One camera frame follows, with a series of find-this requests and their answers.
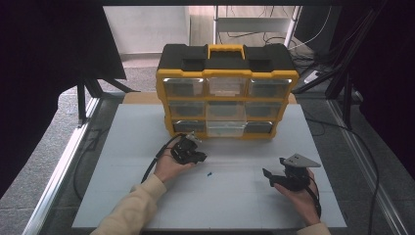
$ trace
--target black stand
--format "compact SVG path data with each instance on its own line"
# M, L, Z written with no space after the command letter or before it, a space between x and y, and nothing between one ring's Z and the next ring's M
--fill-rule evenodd
M330 82L329 86L326 89L325 95L327 99L336 99L343 88L345 88L345 96L344 96L344 108L343 108L343 120L345 124L349 127L350 125L350 105L351 105L351 79L349 77L349 69L350 63L357 52L360 44L363 42L366 34L370 30L371 26L378 18L380 12L386 5L388 0L383 0L379 6L371 6L369 9L369 13L366 16L362 26L358 30L350 48L348 49L347 53L345 54L343 60L332 70L323 75L318 76L316 79L310 81L306 85L294 89L292 91L293 94L300 94L321 82L333 77L334 79Z

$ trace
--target white cable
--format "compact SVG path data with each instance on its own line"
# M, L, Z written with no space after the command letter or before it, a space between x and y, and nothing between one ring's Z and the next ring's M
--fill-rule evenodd
M323 31L324 27L326 26L326 23L327 23L327 21L329 20L329 17L330 17L330 12L331 12L331 11L332 11L332 6L330 6L330 8L329 8L329 13L327 14L326 21L324 22L323 26L321 27L321 29L320 29L320 31L317 33L317 35L315 35L313 38L309 39L308 41L303 42L302 44L299 44L299 45L297 45L297 46L295 46L295 47L292 47L292 48L290 48L290 49L288 49L288 50L293 50L294 48L297 48L297 47L299 47L299 46L302 46L302 45L304 45L305 43L308 43L308 42L312 41L314 38L316 38L316 37L317 37L317 36L321 33L321 31Z

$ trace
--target person's left hand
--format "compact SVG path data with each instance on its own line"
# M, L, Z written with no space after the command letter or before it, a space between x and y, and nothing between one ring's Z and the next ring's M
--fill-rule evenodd
M170 149L166 149L164 153L159 157L154 175L157 176L161 182L165 183L166 181L176 177L181 172L193 167L195 164L178 164L177 161L170 154Z

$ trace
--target hand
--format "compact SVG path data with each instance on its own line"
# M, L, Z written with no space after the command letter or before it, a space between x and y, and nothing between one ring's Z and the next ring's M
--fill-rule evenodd
M166 149L157 161L154 174L161 180L161 182L165 183L194 165L195 164L193 163L178 164L170 154L170 149Z
M309 176L314 179L314 173L310 169L307 169L307 171ZM311 182L308 187L314 192L315 195L317 195L317 186L313 180L310 181ZM298 192L293 192L277 183L274 184L274 187L278 190L278 192L290 199L296 211L302 217L307 226L320 223L320 218L318 217L314 202L308 192L305 191L305 189Z

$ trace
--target person's right hand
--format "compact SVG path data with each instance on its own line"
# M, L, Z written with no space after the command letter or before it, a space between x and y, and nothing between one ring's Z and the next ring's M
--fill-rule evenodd
M307 171L310 178L314 180L314 173L310 169L307 169ZM313 180L310 180L310 185L308 185L308 187L314 192L315 195L317 195L317 186ZM293 192L277 183L274 184L274 187L278 190L278 192L290 199L296 211L299 213L307 226L321 222L314 206L314 202L305 189Z

